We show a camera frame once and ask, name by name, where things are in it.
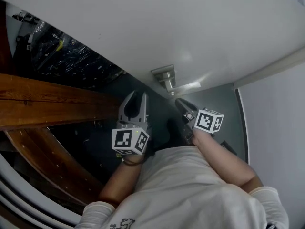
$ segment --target hand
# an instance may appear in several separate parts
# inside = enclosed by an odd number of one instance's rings
[[[192,142],[195,146],[199,146],[200,143],[203,143],[205,140],[212,138],[210,133],[202,131],[198,128],[193,129],[193,135],[194,137]]]

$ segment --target wrist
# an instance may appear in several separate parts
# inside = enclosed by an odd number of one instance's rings
[[[213,140],[210,133],[196,129],[196,128],[193,130],[193,134],[194,134],[194,137],[196,138],[196,142],[197,142],[198,146],[203,146],[206,143]]]
[[[144,160],[144,154],[142,155],[127,155],[124,157],[124,160],[130,161],[132,163],[140,163]]]

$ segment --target door handle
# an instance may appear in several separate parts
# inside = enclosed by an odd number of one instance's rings
[[[173,64],[152,70],[151,72],[161,84],[161,86],[167,90],[170,96],[173,96],[176,93],[181,93],[194,88],[201,87],[199,82],[176,86],[175,70]]]

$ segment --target shirt sleeve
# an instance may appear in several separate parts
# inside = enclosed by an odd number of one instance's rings
[[[274,225],[277,229],[288,229],[288,215],[281,204],[278,192],[272,187],[258,187],[249,193],[264,207],[268,225]]]
[[[115,211],[115,208],[105,202],[94,202],[84,209],[76,229],[99,229]]]

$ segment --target dark floor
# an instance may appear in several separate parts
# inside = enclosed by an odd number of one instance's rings
[[[154,149],[164,146],[169,140],[167,129],[169,119],[173,119],[180,130],[183,128],[182,117],[174,105],[174,99],[161,97],[129,74],[122,75],[98,91],[109,93],[123,101],[133,90],[148,94],[148,121],[152,126],[152,146]],[[182,98],[199,108],[206,107],[224,114],[221,130],[215,134],[215,139],[219,143],[225,140],[237,155],[245,160],[242,121],[231,84],[187,94]],[[51,128],[51,131],[78,162],[99,180],[105,182],[121,162],[116,152],[111,149],[111,131],[116,127],[116,121],[101,121],[97,126],[93,123],[56,126]]]

